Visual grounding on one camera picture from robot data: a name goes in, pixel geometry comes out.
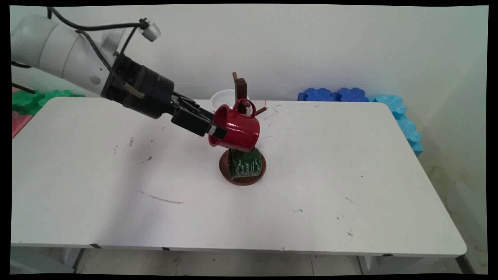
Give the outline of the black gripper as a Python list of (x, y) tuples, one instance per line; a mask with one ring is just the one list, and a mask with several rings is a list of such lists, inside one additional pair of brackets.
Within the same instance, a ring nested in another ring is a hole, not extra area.
[(203, 137), (212, 135), (223, 139), (227, 129), (214, 124), (214, 113), (202, 108), (194, 100), (174, 92), (174, 83), (168, 78), (156, 73), (144, 65), (133, 61), (124, 54), (117, 55), (112, 69), (128, 85), (144, 94), (144, 98), (135, 97), (119, 85), (110, 75), (102, 90), (102, 97), (122, 104), (153, 119), (163, 114), (173, 115), (171, 122), (183, 129)]

